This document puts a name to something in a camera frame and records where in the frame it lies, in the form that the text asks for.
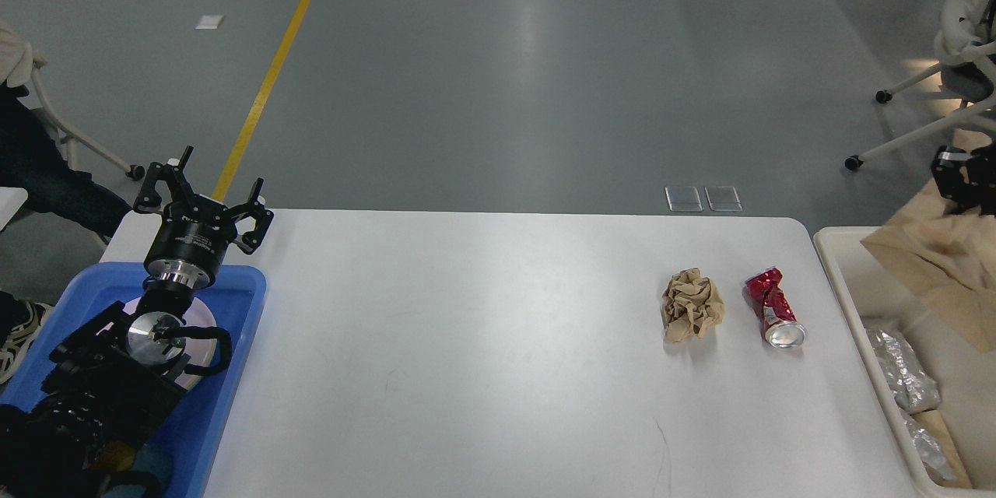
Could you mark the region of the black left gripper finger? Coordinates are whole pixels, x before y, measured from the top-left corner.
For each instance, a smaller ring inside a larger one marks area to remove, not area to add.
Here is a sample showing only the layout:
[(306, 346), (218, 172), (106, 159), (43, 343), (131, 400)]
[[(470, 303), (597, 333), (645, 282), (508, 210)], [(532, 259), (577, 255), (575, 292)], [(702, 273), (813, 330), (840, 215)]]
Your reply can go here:
[(139, 214), (161, 216), (191, 216), (195, 210), (195, 191), (184, 175), (184, 169), (195, 148), (185, 147), (177, 161), (153, 162), (147, 167), (145, 179), (134, 200)]
[(226, 209), (226, 240), (245, 254), (260, 249), (274, 219), (274, 212), (263, 201), (264, 182), (257, 178), (247, 200)]

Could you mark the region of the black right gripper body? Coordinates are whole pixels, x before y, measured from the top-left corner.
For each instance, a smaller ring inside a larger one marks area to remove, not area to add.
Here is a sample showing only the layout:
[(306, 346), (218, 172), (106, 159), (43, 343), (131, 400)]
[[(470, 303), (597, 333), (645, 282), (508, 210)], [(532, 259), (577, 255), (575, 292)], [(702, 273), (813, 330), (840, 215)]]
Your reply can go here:
[(973, 189), (980, 214), (995, 216), (995, 152), (973, 152)]

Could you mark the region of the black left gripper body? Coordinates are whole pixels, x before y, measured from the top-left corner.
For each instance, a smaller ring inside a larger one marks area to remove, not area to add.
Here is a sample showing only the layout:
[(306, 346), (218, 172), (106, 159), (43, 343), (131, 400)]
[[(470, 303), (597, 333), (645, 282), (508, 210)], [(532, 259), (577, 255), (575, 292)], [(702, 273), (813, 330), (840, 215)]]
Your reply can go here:
[(205, 289), (216, 282), (232, 243), (234, 221), (225, 206), (167, 206), (145, 259), (154, 279)]

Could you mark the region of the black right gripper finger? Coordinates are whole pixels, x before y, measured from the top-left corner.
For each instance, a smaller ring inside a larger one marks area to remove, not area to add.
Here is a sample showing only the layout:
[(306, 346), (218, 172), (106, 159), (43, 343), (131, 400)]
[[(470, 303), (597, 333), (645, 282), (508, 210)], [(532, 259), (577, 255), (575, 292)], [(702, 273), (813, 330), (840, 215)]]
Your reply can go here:
[(976, 187), (963, 172), (973, 158), (970, 152), (942, 145), (931, 161), (933, 181), (940, 196), (953, 204), (949, 213), (964, 213), (977, 204)]

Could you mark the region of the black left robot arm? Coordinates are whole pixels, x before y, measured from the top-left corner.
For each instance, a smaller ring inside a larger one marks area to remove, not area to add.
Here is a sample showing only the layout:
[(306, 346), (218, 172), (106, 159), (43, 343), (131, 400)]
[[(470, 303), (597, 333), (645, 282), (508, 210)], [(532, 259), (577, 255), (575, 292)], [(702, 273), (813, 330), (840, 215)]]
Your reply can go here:
[(200, 195), (193, 149), (153, 162), (134, 203), (160, 216), (141, 264), (74, 278), (2, 392), (2, 495), (199, 497), (263, 311), (266, 279), (225, 265), (253, 254), (273, 211)]

